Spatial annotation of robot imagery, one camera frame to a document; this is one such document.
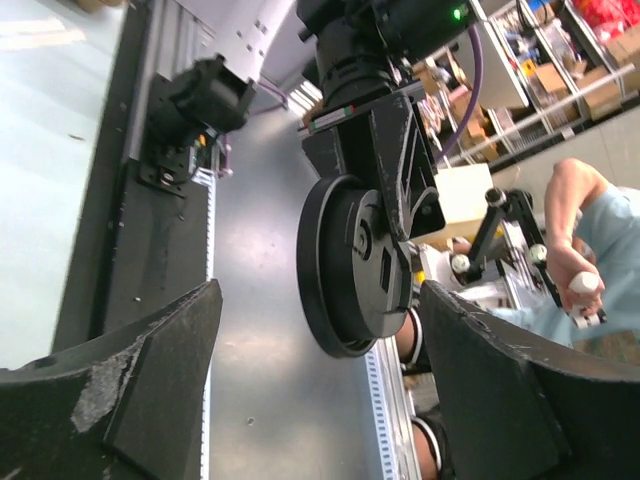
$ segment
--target shelf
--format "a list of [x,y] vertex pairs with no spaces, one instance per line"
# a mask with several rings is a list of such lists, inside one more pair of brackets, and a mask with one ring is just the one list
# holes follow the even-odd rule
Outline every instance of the shelf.
[[[505,53],[507,54],[509,59],[513,62],[513,64],[515,64],[514,71],[516,72],[516,76],[518,77],[518,80],[520,81],[520,84],[525,89],[527,97],[529,97],[529,102],[531,103],[531,105],[533,105],[533,107],[535,108],[536,112],[542,111],[543,106],[538,101],[538,98],[536,97],[536,95],[535,95],[535,93],[534,93],[534,91],[533,91],[533,89],[531,87],[531,83],[529,82],[527,77],[524,75],[522,69],[519,66],[519,62],[518,62],[516,54],[511,49],[511,46],[509,45],[509,42],[505,38],[505,33],[506,32],[500,26],[500,24],[499,24],[497,19],[490,19],[489,23],[493,27],[494,31],[496,32],[496,36],[498,37],[498,41],[500,43],[500,46],[505,51]],[[547,132],[551,133],[553,131],[553,128],[552,128],[551,124],[549,123],[549,121],[546,118],[542,119],[541,122],[544,125],[544,128],[546,129]]]
[[577,37],[580,46],[584,48],[594,64],[597,66],[604,65],[609,72],[614,72],[617,69],[615,62],[602,47],[591,27],[582,18],[570,0],[565,0],[564,5],[564,11],[559,14],[559,18],[561,20],[568,19],[571,23],[571,25],[565,24],[565,28],[570,29],[571,33]]
[[[563,58],[558,54],[562,50],[572,50],[571,45],[562,38],[561,28],[554,21],[548,22],[547,25],[542,25],[527,4],[523,5],[522,11],[527,21],[535,27],[534,33],[538,45],[545,50],[569,91],[576,93],[579,90],[578,86],[565,68]],[[555,36],[555,42],[550,39],[551,35]]]
[[[500,109],[500,111],[490,109],[487,110],[487,114],[489,115],[489,120],[491,120],[494,130],[498,134],[502,135],[507,128],[513,126],[511,114],[506,108]],[[508,135],[502,140],[502,144],[507,150],[507,153],[515,152],[513,141],[517,140],[519,137],[520,134],[516,133],[515,135]]]

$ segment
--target worn black surface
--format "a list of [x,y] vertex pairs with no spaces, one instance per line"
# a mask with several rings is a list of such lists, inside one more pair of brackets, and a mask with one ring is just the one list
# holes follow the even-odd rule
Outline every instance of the worn black surface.
[[214,281],[144,320],[0,371],[0,478],[183,480],[221,307]]
[[149,338],[116,409],[106,443],[153,477],[183,478],[221,309],[221,301],[195,305]]
[[102,293],[106,291],[115,232],[121,166],[136,78],[145,51],[150,18],[146,2],[128,8],[122,27],[95,157],[69,266],[52,350],[59,352],[94,338],[101,330]]
[[206,279],[208,189],[189,182],[185,198],[125,174],[104,332],[155,312]]
[[460,480],[634,479],[640,369],[576,352],[435,282],[421,319]]

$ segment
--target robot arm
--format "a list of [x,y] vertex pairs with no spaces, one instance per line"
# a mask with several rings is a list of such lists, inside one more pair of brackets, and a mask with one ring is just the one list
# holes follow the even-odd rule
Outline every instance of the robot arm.
[[306,70],[323,93],[303,142],[322,179],[300,220],[300,295],[320,346],[359,356],[404,322],[406,241],[445,225],[424,125],[393,69],[426,58],[477,17],[467,0],[299,0],[297,13],[301,38],[317,38],[317,75]]

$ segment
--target black bracket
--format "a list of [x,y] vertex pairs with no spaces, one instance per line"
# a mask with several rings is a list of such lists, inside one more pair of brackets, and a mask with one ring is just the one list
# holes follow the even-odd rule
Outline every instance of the black bracket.
[[153,115],[169,101],[170,85],[171,82],[161,75],[151,81],[138,179],[143,184],[184,198],[181,185],[189,181],[190,169],[196,168],[192,165],[193,148],[164,144],[154,129]]
[[[466,273],[458,275],[462,283],[465,284],[482,278],[486,254],[502,220],[518,222],[529,248],[534,245],[544,245],[542,232],[538,228],[531,209],[532,199],[527,192],[522,190],[503,191],[499,188],[492,188],[487,191],[485,198],[489,206],[469,251],[468,258],[471,266]],[[540,263],[536,266],[553,301],[559,307],[562,306],[558,289],[549,277],[546,264]]]
[[321,114],[302,144],[321,177],[353,175],[382,193],[389,231],[399,242],[445,225],[435,162],[419,118],[411,99],[395,92]]

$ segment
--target purple cable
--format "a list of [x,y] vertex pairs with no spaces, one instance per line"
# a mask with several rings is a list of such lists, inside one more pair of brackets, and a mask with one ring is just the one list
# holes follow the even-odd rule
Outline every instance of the purple cable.
[[482,58],[482,45],[480,44],[480,35],[478,35],[478,30],[476,29],[476,27],[471,27],[469,29],[469,38],[471,39],[471,48],[473,50],[473,59],[475,63],[471,98],[469,99],[467,111],[464,112],[458,128],[455,132],[453,132],[451,138],[449,138],[449,140],[445,142],[445,144],[442,146],[442,149],[436,154],[436,163],[442,160],[442,158],[456,144],[464,130],[467,128],[467,124],[469,123],[469,120],[471,120],[471,115],[473,115],[473,111],[478,104],[480,88],[482,88],[482,76],[484,75],[484,59]]
[[263,108],[261,110],[255,111],[251,113],[252,117],[255,117],[256,115],[262,115],[264,113],[269,113],[269,112],[274,112],[276,110],[280,110],[281,108],[284,108],[285,110],[287,110],[289,108],[288,102],[287,102],[287,94],[284,93],[282,90],[280,90],[279,88],[263,82],[263,81],[258,81],[258,85],[260,85],[262,88],[264,88],[265,90],[268,90],[269,92],[277,95],[278,97],[280,97],[280,103],[278,105],[273,105],[271,107],[267,107],[267,108]]

